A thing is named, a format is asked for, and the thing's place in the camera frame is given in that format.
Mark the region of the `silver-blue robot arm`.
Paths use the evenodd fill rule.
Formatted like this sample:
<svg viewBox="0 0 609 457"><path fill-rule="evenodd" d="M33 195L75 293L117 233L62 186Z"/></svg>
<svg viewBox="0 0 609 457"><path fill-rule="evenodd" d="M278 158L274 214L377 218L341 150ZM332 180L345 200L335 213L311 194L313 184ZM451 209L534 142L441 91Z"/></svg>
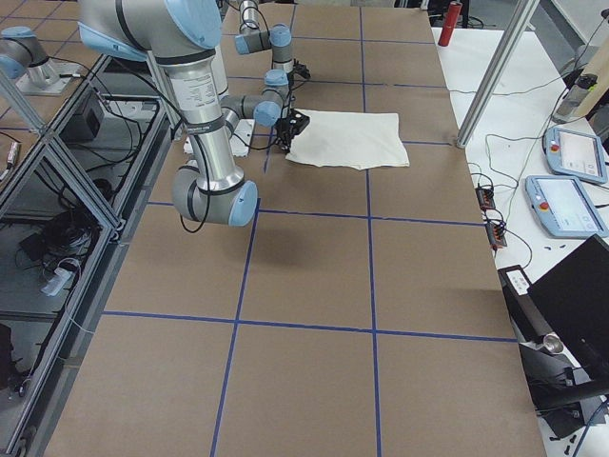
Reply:
<svg viewBox="0 0 609 457"><path fill-rule="evenodd" d="M270 50L271 68L283 70L290 75L294 70L295 60L289 26L277 24L270 27L257 1L241 1L238 10L240 26L239 33L234 38L237 52L240 55L249 55Z"/></svg>
<svg viewBox="0 0 609 457"><path fill-rule="evenodd" d="M239 11L237 51L272 52L259 95L231 96L226 90L218 53L222 19L214 1L83 1L78 22L89 48L131 61L151 56L165 73L195 160L176 173L173 205L190 221L232 227L252 219L258 190L235 164L230 138L242 119L268 128L288 125L295 66L289 26L261 30L255 1L242 2Z"/></svg>

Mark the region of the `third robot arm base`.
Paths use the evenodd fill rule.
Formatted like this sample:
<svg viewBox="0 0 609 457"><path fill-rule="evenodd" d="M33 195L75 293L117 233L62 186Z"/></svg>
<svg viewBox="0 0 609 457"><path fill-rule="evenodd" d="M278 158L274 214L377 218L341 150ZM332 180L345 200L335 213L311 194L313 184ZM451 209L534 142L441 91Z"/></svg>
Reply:
<svg viewBox="0 0 609 457"><path fill-rule="evenodd" d="M37 35L26 26L1 31L1 70L26 95L58 96L70 76L61 77L61 65L49 57Z"/></svg>

